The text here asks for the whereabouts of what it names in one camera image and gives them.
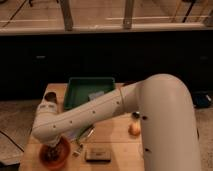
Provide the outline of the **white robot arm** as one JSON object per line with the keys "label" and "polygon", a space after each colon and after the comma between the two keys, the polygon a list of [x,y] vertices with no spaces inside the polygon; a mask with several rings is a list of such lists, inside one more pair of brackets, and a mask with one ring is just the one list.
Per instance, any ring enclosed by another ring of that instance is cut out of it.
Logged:
{"label": "white robot arm", "polygon": [[61,134],[139,112],[144,171],[202,171],[197,125],[187,86],[170,74],[156,74],[117,88],[58,114],[52,102],[38,105],[32,135],[56,146]]}

